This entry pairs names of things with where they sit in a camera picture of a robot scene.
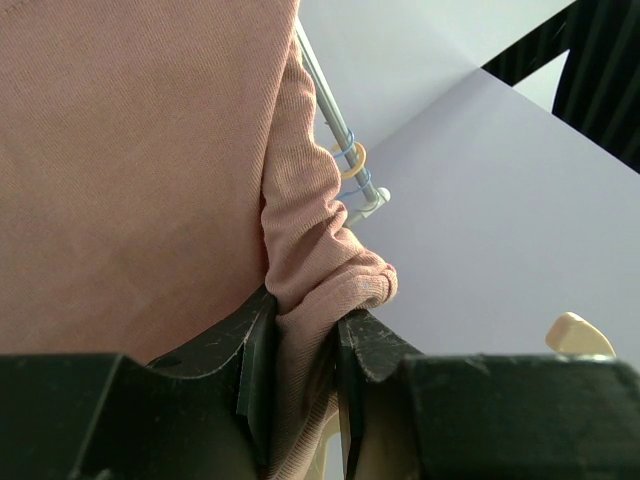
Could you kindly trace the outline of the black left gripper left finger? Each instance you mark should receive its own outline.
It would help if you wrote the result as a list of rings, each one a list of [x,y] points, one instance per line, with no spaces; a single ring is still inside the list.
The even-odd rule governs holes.
[[[120,354],[1,359],[5,479],[258,479],[276,303],[259,289],[148,365]]]

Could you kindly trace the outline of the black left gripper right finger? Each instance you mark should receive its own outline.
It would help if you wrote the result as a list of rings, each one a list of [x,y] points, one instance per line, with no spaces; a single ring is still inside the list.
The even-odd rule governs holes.
[[[639,375],[625,362],[427,356],[366,311],[336,340],[348,479],[639,475]]]

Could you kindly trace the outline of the pink t shirt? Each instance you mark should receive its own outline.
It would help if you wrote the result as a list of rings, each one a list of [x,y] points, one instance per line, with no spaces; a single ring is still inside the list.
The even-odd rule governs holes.
[[[301,479],[336,411],[333,325],[395,269],[345,227],[294,1],[1,5],[1,350],[148,362],[265,287],[268,475]]]

